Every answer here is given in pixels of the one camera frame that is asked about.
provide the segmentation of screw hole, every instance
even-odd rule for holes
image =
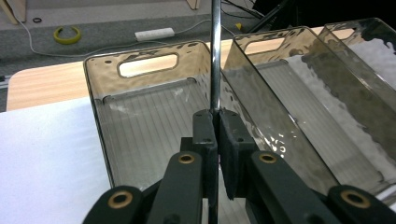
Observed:
[[[265,163],[274,163],[274,162],[276,162],[276,157],[274,157],[271,154],[262,153],[260,155],[260,160],[265,162]]]
[[[194,157],[190,154],[181,155],[178,157],[180,163],[189,164],[194,161]]]
[[[120,190],[115,192],[113,195],[111,195],[107,203],[109,207],[119,209],[130,204],[132,199],[133,199],[132,193],[126,190]]]
[[[114,200],[114,203],[123,203],[126,200],[126,196],[125,195],[118,195],[113,200]]]
[[[344,190],[341,192],[341,198],[355,206],[355,207],[359,207],[359,208],[368,208],[370,207],[370,201],[362,194],[358,193],[355,190]]]

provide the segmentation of translucent gray bin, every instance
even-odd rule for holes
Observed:
[[[350,79],[340,74],[323,80],[395,160],[396,32],[380,19],[369,18],[326,24],[319,38],[354,75]],[[352,92],[361,95],[358,103],[348,97]]]
[[[385,109],[309,28],[236,36],[223,73],[261,149],[279,153],[308,187],[348,184],[378,195],[393,185],[395,146],[383,148],[356,118],[376,120],[373,111]],[[346,99],[328,80],[348,82]],[[370,108],[351,111],[362,101]]]
[[[210,62],[210,51],[200,41],[84,61],[112,187],[144,190],[163,178],[169,159],[180,150],[181,138],[192,137],[192,115],[209,108]],[[224,79],[221,87],[221,104],[241,108]],[[204,199],[203,223],[206,220]],[[245,200],[228,200],[221,172],[219,221],[248,222]]]

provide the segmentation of metal pole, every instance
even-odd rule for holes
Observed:
[[[212,33],[211,49],[211,83],[210,83],[210,109],[216,116],[220,110],[220,52],[221,52],[221,1],[212,0]]]
[[[210,66],[210,110],[213,115],[213,126],[215,133],[218,135],[218,120],[220,111],[220,53],[221,53],[221,0],[212,0],[212,33],[210,41],[211,66]],[[219,155],[216,155],[216,162],[219,161]],[[216,179],[219,180],[219,169],[217,171]],[[214,198],[209,199],[209,224],[218,223],[218,207],[219,207],[219,191],[216,192]]]

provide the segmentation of black bracket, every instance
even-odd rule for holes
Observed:
[[[84,224],[201,224],[203,198],[207,223],[218,223],[219,164],[229,199],[246,198],[251,223],[396,223],[396,214],[362,189],[335,186],[328,196],[316,193],[279,155],[258,149],[238,114],[221,109],[218,116],[196,112],[193,137],[181,139],[163,179],[144,191],[110,189]]]

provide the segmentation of cable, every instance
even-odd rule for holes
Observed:
[[[64,55],[64,54],[51,54],[51,53],[43,53],[43,52],[38,52],[33,48],[33,39],[32,39],[32,35],[30,34],[29,29],[21,22],[18,20],[18,22],[23,26],[23,28],[26,30],[27,34],[29,35],[29,45],[30,45],[30,49],[32,50],[33,53],[39,54],[39,55],[45,55],[45,56],[51,56],[51,57],[63,57],[63,58],[80,58],[80,57],[87,57],[91,54],[94,54],[96,52],[105,50],[105,49],[120,49],[120,48],[129,48],[135,45],[139,45],[139,44],[144,44],[144,43],[156,43],[156,44],[162,44],[162,45],[167,45],[167,43],[164,42],[160,42],[160,41],[142,41],[142,42],[135,42],[133,44],[129,44],[129,45],[119,45],[119,46],[113,46],[113,47],[106,47],[106,48],[102,48],[102,49],[97,49],[85,54],[76,54],[76,55]]]
[[[106,50],[106,49],[129,48],[129,47],[132,47],[132,46],[135,46],[135,45],[145,44],[145,43],[156,43],[156,44],[162,44],[162,45],[167,45],[167,44],[168,44],[168,43],[160,42],[160,41],[141,41],[141,42],[134,42],[134,43],[129,44],[129,45],[119,45],[119,46],[113,46],[113,47],[106,47],[106,48],[102,48],[102,49],[97,49],[97,50],[94,50],[94,51],[91,51],[91,52],[88,52],[88,53],[85,53],[85,54],[64,55],[64,54],[43,53],[43,52],[36,51],[36,50],[33,48],[33,38],[32,38],[32,35],[31,35],[29,29],[28,29],[21,21],[19,21],[18,19],[17,19],[17,21],[18,21],[18,22],[21,24],[21,26],[26,30],[26,32],[27,32],[27,34],[28,34],[28,36],[29,36],[30,50],[31,50],[33,53],[35,53],[35,54],[45,55],[45,56],[50,56],[50,57],[80,58],[80,57],[87,57],[87,56],[92,55],[92,54],[94,54],[94,53],[96,53],[96,52],[99,52],[99,51],[102,51],[102,50]],[[175,35],[179,35],[179,34],[188,32],[188,31],[192,30],[193,28],[195,28],[196,26],[198,26],[198,25],[200,25],[200,24],[202,24],[202,23],[204,23],[204,22],[206,22],[206,21],[211,21],[211,20],[200,21],[200,22],[196,23],[195,25],[193,25],[192,27],[190,27],[190,28],[188,28],[188,29],[185,29],[185,30],[176,32]],[[227,28],[226,28],[225,26],[223,26],[223,25],[221,25],[221,26],[222,26],[222,28],[223,28],[224,30],[226,30],[227,32],[229,32],[232,36],[235,36],[235,34],[234,34],[232,31],[230,31],[229,29],[227,29]]]
[[[241,10],[244,10],[244,11],[246,11],[247,13],[249,13],[250,15],[256,17],[257,19],[261,19],[261,18],[262,18],[262,14],[261,14],[261,13],[259,13],[259,12],[257,12],[257,11],[254,11],[254,10],[247,9],[247,8],[245,8],[245,7],[238,6],[237,4],[231,2],[230,0],[223,0],[221,3],[222,3],[222,4],[231,5],[231,6],[233,6],[233,7],[237,7],[237,8],[239,8],[239,9],[241,9]]]
[[[180,31],[180,32],[176,32],[175,35],[179,35],[179,34],[188,32],[189,30],[192,30],[192,29],[195,28],[196,26],[198,26],[198,25],[200,25],[200,24],[202,24],[202,23],[204,23],[204,22],[206,22],[206,21],[211,21],[211,20],[200,21],[200,22],[196,23],[195,25],[193,25],[192,27],[190,27],[190,28],[188,28],[188,29],[185,29],[185,30]]]
[[[200,24],[202,24],[202,23],[204,23],[204,22],[206,22],[206,21],[211,21],[211,20],[203,20],[203,21],[200,21],[200,22],[196,23],[195,25],[193,25],[193,26],[190,27],[190,28],[187,28],[187,29],[182,30],[182,31],[179,31],[179,32],[175,32],[175,35],[179,35],[179,34],[188,32],[188,31],[192,30],[193,28],[197,27],[198,25],[200,25]],[[221,27],[222,27],[224,30],[226,30],[228,33],[230,33],[232,36],[235,36],[235,34],[234,34],[232,31],[230,31],[229,29],[227,29],[225,26],[221,25]]]
[[[233,14],[230,14],[230,13],[224,11],[222,8],[221,8],[221,11],[222,11],[224,14],[228,15],[228,16],[232,16],[232,17],[236,17],[236,18],[242,18],[242,19],[256,19],[255,17],[236,16],[236,15],[233,15]]]

